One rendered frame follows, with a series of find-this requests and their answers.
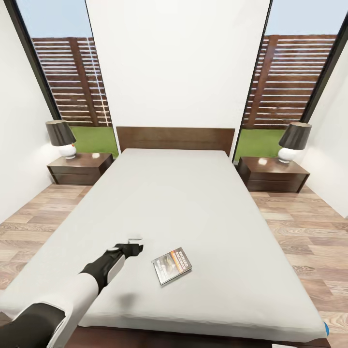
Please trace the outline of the hardback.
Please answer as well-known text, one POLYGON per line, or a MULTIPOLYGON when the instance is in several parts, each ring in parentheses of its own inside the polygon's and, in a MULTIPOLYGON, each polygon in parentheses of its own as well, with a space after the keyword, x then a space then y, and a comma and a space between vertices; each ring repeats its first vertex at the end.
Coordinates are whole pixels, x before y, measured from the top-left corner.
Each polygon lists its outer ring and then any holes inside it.
POLYGON ((182 247, 154 259, 153 264, 161 285, 192 269, 182 247))

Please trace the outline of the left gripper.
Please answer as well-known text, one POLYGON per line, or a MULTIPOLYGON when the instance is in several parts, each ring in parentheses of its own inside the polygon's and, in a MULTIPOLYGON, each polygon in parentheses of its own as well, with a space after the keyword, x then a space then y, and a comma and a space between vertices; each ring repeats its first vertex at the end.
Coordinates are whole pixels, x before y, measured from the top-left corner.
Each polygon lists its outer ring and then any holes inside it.
MULTIPOLYGON (((130 256, 137 256, 139 253, 141 253, 143 251, 143 247, 144 245, 139 245, 139 244, 116 244, 116 247, 124 247, 126 248, 127 252, 128 252, 128 256, 127 258, 129 258, 130 256)), ((126 259, 127 259, 126 258, 126 259)))

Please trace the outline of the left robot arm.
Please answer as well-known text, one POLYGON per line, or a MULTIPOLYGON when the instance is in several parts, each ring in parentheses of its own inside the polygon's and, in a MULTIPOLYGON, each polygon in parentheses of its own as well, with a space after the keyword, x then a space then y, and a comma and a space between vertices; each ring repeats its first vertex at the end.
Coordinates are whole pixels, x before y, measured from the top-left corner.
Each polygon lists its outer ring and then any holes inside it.
POLYGON ((123 268, 130 256, 144 245, 139 233, 123 234, 122 243, 106 249, 83 271, 54 291, 38 298, 16 318, 0 326, 0 348, 64 348, 93 302, 123 268))

